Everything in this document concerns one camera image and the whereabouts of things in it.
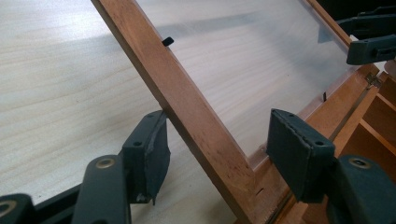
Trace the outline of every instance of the light wood surface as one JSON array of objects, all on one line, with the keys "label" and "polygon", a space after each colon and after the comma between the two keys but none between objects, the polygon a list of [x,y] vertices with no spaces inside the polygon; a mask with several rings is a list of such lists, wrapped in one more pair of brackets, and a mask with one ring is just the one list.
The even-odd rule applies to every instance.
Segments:
[{"label": "light wood surface", "polygon": [[[299,1],[138,1],[251,155],[271,107],[301,111],[349,72],[346,54]],[[0,3],[0,194],[35,203],[71,188],[159,109],[91,2]],[[231,223],[228,205],[169,127],[171,165],[137,223]]]}]

